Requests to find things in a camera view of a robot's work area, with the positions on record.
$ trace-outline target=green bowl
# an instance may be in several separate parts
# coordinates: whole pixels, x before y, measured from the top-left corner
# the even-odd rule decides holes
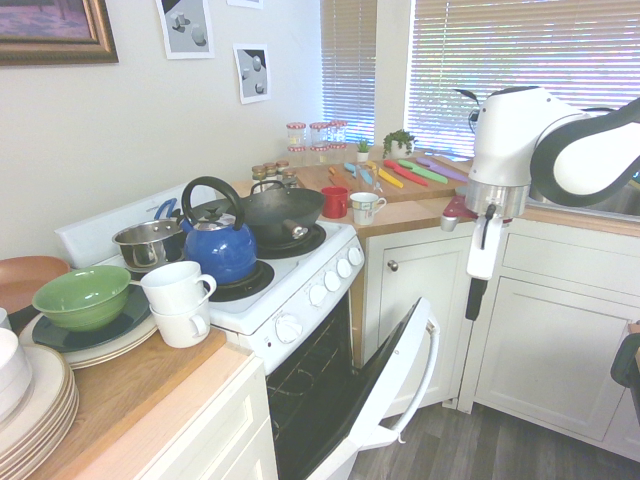
[[[90,332],[107,326],[124,310],[131,274],[110,265],[74,270],[44,285],[33,306],[55,326]]]

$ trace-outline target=window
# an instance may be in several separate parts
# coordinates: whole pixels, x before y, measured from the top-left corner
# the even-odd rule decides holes
[[[322,0],[324,119],[347,120],[347,140],[373,142],[376,0]]]
[[[419,146],[473,155],[468,115],[510,86],[578,108],[640,96],[638,0],[416,0],[405,122]]]

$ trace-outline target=kettle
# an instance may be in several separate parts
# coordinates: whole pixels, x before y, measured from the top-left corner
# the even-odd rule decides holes
[[[191,206],[191,193],[198,185],[211,187],[224,195],[235,217],[217,211],[198,220]],[[182,193],[182,211],[189,230],[184,253],[187,260],[200,264],[202,273],[211,275],[219,285],[249,275],[255,268],[258,246],[251,229],[244,223],[244,207],[238,193],[228,183],[214,177],[198,177]]]

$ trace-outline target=green knife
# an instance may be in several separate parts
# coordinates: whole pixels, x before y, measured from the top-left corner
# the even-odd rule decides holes
[[[412,173],[420,175],[421,177],[428,178],[440,183],[449,183],[449,179],[447,177],[444,177],[439,173],[432,172],[431,170],[427,170],[426,168],[419,167],[415,163],[408,160],[398,160],[398,163],[400,164],[400,166],[411,170]]]

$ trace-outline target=stack of plates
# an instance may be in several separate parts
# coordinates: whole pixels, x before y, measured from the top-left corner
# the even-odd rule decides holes
[[[0,423],[0,478],[29,476],[56,449],[78,411],[78,389],[62,356],[24,347],[33,379],[18,407]]]
[[[136,348],[157,330],[142,288],[132,287],[120,316],[95,332],[69,332],[35,317],[20,333],[20,344],[43,344],[60,352],[72,369],[87,368]]]

